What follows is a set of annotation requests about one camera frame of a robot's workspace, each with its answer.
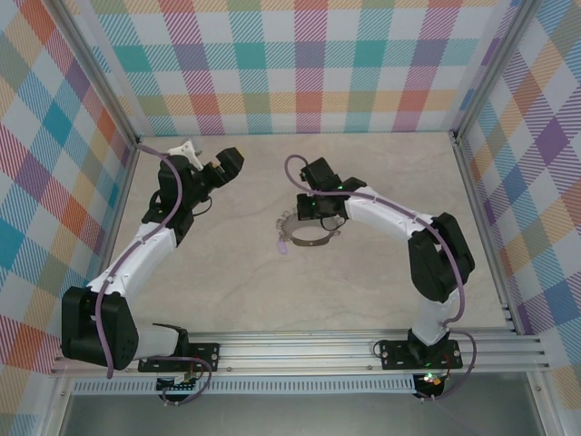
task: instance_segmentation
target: marble-pattern surface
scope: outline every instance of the marble-pattern surface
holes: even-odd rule
[[[203,163],[236,146],[241,174],[212,193],[212,210],[153,272],[133,304],[136,320],[168,322],[190,331],[407,329],[419,293],[409,276],[407,246],[353,221],[328,245],[276,248],[275,223],[293,207],[298,190],[282,170],[288,154],[324,156],[343,178],[357,176],[411,209],[454,214],[477,268],[458,326],[504,325],[497,293],[468,205],[448,135],[313,134],[195,138]],[[150,138],[164,151],[180,138]],[[131,241],[158,189],[157,158],[141,154],[115,246]],[[298,173],[300,164],[296,163]]]

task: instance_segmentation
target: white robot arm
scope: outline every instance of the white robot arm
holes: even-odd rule
[[[202,165],[189,141],[169,150],[167,160],[179,175],[181,200],[177,194],[175,173],[165,162],[161,162],[158,173],[160,189],[153,194],[149,210],[133,241],[109,268],[86,287],[71,287],[64,294],[62,348],[65,357],[107,366],[95,310],[102,289],[102,326],[116,370],[124,369],[133,360],[189,355],[187,331],[170,325],[136,324],[131,315],[131,305],[155,267],[189,231],[195,216],[192,209],[199,203],[211,201],[210,192],[235,178],[244,162],[235,148],[223,150],[216,157],[220,165]]]
[[[304,160],[296,155],[289,159],[292,157]],[[461,279],[462,284],[466,283],[475,267],[456,219],[448,213],[433,217],[412,211],[381,197],[355,177],[343,182],[323,158],[311,163],[304,162],[306,166],[301,169],[300,178],[309,184],[310,190],[306,191],[310,193],[297,195],[299,220],[339,216],[344,220],[369,224],[408,245],[411,279],[423,298],[419,317],[409,330],[406,346],[403,347],[401,343],[395,345],[399,357],[390,357],[388,362],[384,360],[384,369],[392,362],[394,368],[403,364],[408,364],[410,368],[441,364],[441,359],[450,350],[451,354],[455,354],[458,348],[450,347],[458,345],[448,339],[447,320],[454,318],[458,311],[460,295],[457,278]],[[288,166],[285,169],[291,178]],[[441,241],[426,226],[431,227],[434,233],[437,231]],[[452,260],[443,247],[438,245],[439,242],[447,246]],[[452,262],[458,269],[459,277],[454,274]],[[457,359],[455,364],[461,365],[461,360]]]

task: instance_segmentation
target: small white piece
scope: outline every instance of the small white piece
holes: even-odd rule
[[[179,334],[174,329],[161,325],[137,323],[139,342],[133,360],[152,356],[171,356],[178,344]]]
[[[196,170],[201,171],[203,169],[203,165],[198,159],[198,156],[196,156],[196,152],[197,150],[191,139],[188,139],[179,147],[171,148],[167,151],[170,156],[178,155],[187,157],[188,161],[190,161],[190,164],[192,164]]]

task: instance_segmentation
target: black mounting bracket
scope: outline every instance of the black mounting bracket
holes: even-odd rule
[[[408,341],[379,341],[374,352],[381,359],[383,370],[457,370],[462,368],[462,355],[458,342],[447,340],[437,355],[428,362],[418,362],[409,349]]]
[[[189,343],[186,352],[181,353],[180,357],[197,357],[208,362],[214,372],[218,370],[220,344],[217,342]],[[192,364],[188,361],[156,361],[154,357],[146,361],[139,361],[137,365],[138,372],[190,372],[192,368],[195,372],[206,372],[206,369],[201,363]]]

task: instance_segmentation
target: colorful plaid backdrop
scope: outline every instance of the colorful plaid backdrop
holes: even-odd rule
[[[520,318],[581,429],[581,1],[546,0],[465,142]]]
[[[93,278],[129,147],[40,0],[0,0],[0,435],[31,434],[59,298]]]
[[[510,0],[67,4],[135,127],[176,135],[447,131]]]
[[[466,112],[469,103],[472,101],[474,93],[482,83],[482,80],[484,79],[484,76],[488,71],[488,67],[490,66],[490,62],[492,61],[492,59],[494,59],[494,56],[496,55],[498,48],[501,46],[502,39],[507,34],[507,31],[510,25],[512,24],[512,20],[515,17],[515,14],[517,13],[518,7],[521,5],[522,2],[523,0],[510,1],[510,6],[505,12],[505,15],[502,17],[502,21],[500,22],[497,31],[494,33],[494,38],[492,38],[492,42],[488,46],[487,52],[482,58],[480,65],[478,66],[478,70],[474,75],[472,82],[470,83],[470,87],[468,88],[468,91],[464,96],[464,100],[462,100],[462,104],[460,105],[460,108],[456,113],[456,117],[454,118],[454,122],[452,123],[450,130],[458,129],[458,126],[462,121],[462,118],[464,117],[464,113]]]

